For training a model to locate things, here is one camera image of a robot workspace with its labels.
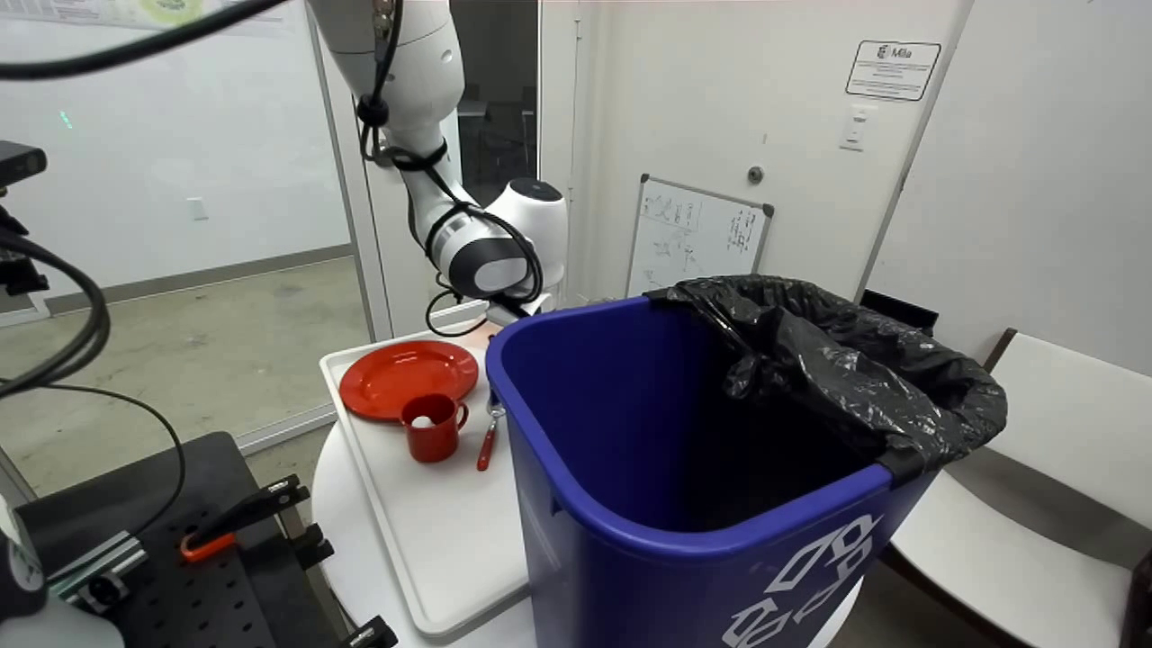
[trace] black clamp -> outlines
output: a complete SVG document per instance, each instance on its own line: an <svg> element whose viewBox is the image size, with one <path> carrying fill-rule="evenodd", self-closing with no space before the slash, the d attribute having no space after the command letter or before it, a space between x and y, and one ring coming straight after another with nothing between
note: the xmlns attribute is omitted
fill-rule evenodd
<svg viewBox="0 0 1152 648"><path fill-rule="evenodd" d="M273 519L310 498L307 487L298 487L298 474L283 474L243 499L230 505L222 514L210 519L210 526L187 532L180 540L180 559L192 564L205 564L222 549L237 546L237 528L256 526L264 519Z"/></svg>

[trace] white tray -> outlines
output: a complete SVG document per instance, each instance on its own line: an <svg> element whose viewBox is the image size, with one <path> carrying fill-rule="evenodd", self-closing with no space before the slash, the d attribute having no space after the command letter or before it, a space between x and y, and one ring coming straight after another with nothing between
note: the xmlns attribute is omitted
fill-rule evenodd
<svg viewBox="0 0 1152 648"><path fill-rule="evenodd" d="M349 444L374 528L387 555L406 616L429 639L453 639L519 602L528 586L526 544L512 474L512 445L501 430L490 472L476 472L476 454L490 422L490 380L483 370L493 332L453 337L480 364L468 394L460 450L444 464L416 464L403 428L351 418L339 400L342 373L372 350L432 337L406 333L376 346L342 350L320 358L339 430Z"/></svg>

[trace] paper sign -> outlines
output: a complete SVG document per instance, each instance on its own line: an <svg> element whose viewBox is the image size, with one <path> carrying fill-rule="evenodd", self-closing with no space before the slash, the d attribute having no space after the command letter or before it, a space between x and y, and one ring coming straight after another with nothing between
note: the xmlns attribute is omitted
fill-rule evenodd
<svg viewBox="0 0 1152 648"><path fill-rule="evenodd" d="M921 102L938 43L864 40L847 81L854 96Z"/></svg>

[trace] sign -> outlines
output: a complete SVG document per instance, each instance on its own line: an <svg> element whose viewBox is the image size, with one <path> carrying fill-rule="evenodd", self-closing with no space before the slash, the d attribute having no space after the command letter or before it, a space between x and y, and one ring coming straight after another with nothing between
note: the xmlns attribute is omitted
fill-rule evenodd
<svg viewBox="0 0 1152 648"><path fill-rule="evenodd" d="M841 586L856 580L856 572L879 546L871 544L879 522L879 514L861 514L799 546L783 561L783 570L762 586L762 598L730 616L730 627L720 633L720 643L760 648L783 633L793 624L807 624L818 608L824 608ZM811 580L824 580L819 589L796 602L796 589L807 589Z"/></svg>
<svg viewBox="0 0 1152 648"><path fill-rule="evenodd" d="M921 102L938 60L938 43L864 40L847 81L854 96Z"/></svg>

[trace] trash bin rim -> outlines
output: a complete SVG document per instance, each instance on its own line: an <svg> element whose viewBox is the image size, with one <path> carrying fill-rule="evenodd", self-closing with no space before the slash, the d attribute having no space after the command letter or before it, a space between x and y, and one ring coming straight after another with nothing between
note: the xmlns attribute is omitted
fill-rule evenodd
<svg viewBox="0 0 1152 648"><path fill-rule="evenodd" d="M752 514L746 522L722 526L722 528L708 528L708 532L674 532L674 528L655 528L655 526L639 526L631 522L624 514L614 514L612 506L604 506L597 498L589 498L579 477L570 472L570 459L547 444L543 424L535 422L534 406L526 404L526 394L519 392L519 386L512 380L506 366L505 366L505 350L534 332L534 327L547 327L555 320L570 320L570 316L595 316L604 310L646 310L646 300L619 300L619 303L602 303L602 306L579 306L579 310L555 310L543 316L528 316L519 320L512 327L505 327L493 342L490 342L490 357L486 357L486 373L506 411L506 418L516 415L519 422L506 422L506 430L519 436L519 444L535 456L549 498L583 522L583 528L589 528L595 536L626 546L626 549L639 549L651 559L676 559L676 561L690 561L690 559L722 559L722 555L742 555L752 549L756 544L793 532L799 526L811 526L840 506L849 506L854 499L889 490L891 474L880 464L864 464L861 472L849 472L807 498L796 498L782 506L770 506L762 514Z"/></svg>

